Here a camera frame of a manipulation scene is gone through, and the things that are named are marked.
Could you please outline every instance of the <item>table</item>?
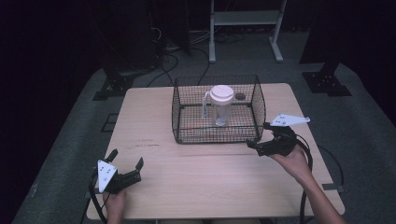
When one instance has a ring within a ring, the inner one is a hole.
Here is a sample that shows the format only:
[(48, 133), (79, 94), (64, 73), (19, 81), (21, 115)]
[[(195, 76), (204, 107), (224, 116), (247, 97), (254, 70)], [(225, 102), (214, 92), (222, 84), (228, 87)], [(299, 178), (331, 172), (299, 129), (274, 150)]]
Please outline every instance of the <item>table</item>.
[[(279, 113), (303, 116), (288, 84), (262, 84), (262, 93), (267, 120)], [(142, 181), (127, 189), (125, 218), (299, 216), (303, 190), (272, 159), (259, 157), (246, 144), (177, 144), (171, 126), (172, 95), (173, 88), (130, 89), (125, 95), (106, 155), (118, 149), (112, 164), (120, 174), (134, 170), (140, 157), (145, 161)], [(333, 183), (308, 125), (292, 129), (311, 147), (318, 183)], [(262, 141), (272, 138), (264, 130)], [(325, 193), (343, 214), (337, 191)], [(313, 215), (309, 201), (305, 214)], [(99, 219), (92, 203), (87, 216)]]

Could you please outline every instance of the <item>dark floor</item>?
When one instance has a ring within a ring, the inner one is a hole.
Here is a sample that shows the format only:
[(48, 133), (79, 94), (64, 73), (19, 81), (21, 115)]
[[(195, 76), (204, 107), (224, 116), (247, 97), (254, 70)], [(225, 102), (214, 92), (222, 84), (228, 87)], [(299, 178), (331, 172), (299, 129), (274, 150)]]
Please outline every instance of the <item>dark floor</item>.
[[(352, 96), (329, 97), (312, 93), (302, 72), (318, 71), (322, 64), (299, 64), (308, 33), (282, 33), (278, 44), (284, 62), (277, 63), (268, 43), (269, 34), (245, 35), (245, 39), (217, 45), (217, 62), (210, 64), (206, 76), (258, 75), (261, 83), (285, 82), (291, 85), (316, 142), (327, 148), (344, 172), (341, 195), (344, 217), (349, 223), (394, 223), (396, 198), (396, 129), (363, 88), (357, 74), (339, 65), (335, 75)], [(194, 45), (189, 56), (173, 53), (177, 66), (169, 76), (198, 77), (208, 63), (207, 42)], [(174, 57), (164, 57), (163, 66), (171, 68)], [(147, 87), (162, 73), (156, 71), (139, 77), (134, 88)], [(118, 113), (122, 97), (93, 101), (106, 79), (103, 70), (92, 75), (64, 124), (36, 179), (35, 190), (26, 197), (14, 223), (99, 223), (85, 217), (87, 186), (92, 167), (105, 156), (111, 133), (101, 132), (111, 113)], [(150, 87), (169, 86), (167, 75), (157, 78)], [(335, 183), (341, 183), (336, 161), (326, 151), (322, 156)], [(298, 223), (297, 217), (273, 217), (275, 223)]]

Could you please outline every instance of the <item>white blender lid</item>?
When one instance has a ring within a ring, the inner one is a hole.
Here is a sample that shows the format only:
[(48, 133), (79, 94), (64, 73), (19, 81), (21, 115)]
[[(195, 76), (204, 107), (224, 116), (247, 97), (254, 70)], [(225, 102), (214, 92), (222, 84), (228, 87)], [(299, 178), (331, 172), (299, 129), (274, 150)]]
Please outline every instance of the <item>white blender lid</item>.
[(210, 90), (210, 98), (216, 105), (227, 105), (233, 101), (233, 89), (226, 85), (214, 86)]

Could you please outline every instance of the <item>wire cage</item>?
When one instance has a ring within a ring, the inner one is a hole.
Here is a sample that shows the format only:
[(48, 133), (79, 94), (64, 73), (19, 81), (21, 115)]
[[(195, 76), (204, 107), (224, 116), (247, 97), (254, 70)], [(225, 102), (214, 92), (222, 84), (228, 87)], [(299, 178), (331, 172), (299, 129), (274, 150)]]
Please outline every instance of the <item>wire cage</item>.
[[(207, 115), (202, 117), (205, 94), (216, 85), (233, 89), (229, 123), (212, 124), (212, 106), (207, 97)], [(172, 129), (180, 144), (240, 143), (259, 141), (265, 122), (265, 102), (257, 76), (178, 77), (172, 103)]]

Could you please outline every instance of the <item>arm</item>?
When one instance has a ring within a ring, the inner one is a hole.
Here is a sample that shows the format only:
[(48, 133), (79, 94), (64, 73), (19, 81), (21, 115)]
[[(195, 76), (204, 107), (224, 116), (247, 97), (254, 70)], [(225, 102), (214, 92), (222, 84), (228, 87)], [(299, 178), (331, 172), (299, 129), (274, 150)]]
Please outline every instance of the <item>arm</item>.
[(103, 193), (103, 201), (107, 210), (107, 224), (120, 224), (126, 203), (126, 190), (122, 189), (117, 194)]
[(298, 145), (287, 157), (278, 154), (270, 157), (277, 161), (303, 187), (318, 223), (347, 223), (332, 206), (332, 203), (312, 176), (306, 163), (305, 154)]

